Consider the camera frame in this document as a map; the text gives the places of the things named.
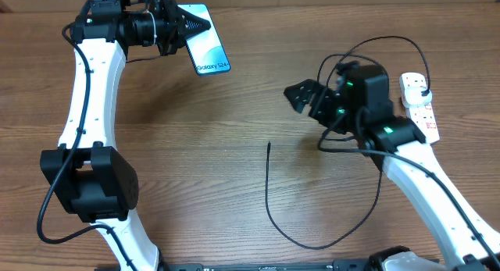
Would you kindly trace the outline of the Galaxy smartphone blue screen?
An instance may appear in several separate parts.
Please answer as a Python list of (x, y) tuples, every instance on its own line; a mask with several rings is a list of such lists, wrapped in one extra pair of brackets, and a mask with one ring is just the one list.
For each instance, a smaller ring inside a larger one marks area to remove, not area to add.
[(230, 71), (230, 62), (224, 51), (209, 10), (204, 4), (181, 4), (187, 12), (208, 20), (210, 29), (187, 39), (187, 50), (199, 76)]

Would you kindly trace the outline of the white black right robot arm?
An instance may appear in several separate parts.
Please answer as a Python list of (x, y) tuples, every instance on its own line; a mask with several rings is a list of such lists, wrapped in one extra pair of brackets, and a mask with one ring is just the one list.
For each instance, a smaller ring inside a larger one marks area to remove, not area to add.
[(377, 65), (341, 65), (336, 88), (307, 79), (284, 89), (296, 112), (330, 132), (353, 134), (355, 153), (372, 159), (412, 203), (437, 242), (445, 270), (499, 268), (499, 233), (486, 223), (448, 178), (414, 121), (394, 114), (389, 79)]

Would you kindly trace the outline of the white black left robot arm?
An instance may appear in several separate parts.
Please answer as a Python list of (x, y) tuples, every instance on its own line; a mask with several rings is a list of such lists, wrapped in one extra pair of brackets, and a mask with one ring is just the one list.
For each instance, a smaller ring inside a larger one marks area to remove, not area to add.
[(73, 94), (58, 144), (41, 153), (40, 167), (47, 195), (78, 216), (84, 232), (102, 235), (120, 270), (168, 267), (138, 215), (138, 175), (116, 146), (117, 94), (128, 51), (156, 46), (160, 55), (172, 55), (211, 28), (175, 0), (87, 0), (62, 29), (75, 55)]

